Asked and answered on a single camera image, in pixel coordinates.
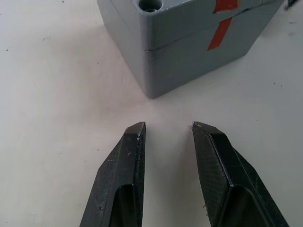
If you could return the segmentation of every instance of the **black 3d printed part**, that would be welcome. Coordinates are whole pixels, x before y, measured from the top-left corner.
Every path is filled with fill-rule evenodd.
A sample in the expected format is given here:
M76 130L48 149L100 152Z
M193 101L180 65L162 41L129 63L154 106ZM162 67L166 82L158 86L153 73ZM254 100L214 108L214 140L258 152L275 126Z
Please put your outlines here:
M145 123L126 129L97 172L80 227L141 227Z
M288 227L255 169L215 127L194 122L202 193L212 227Z

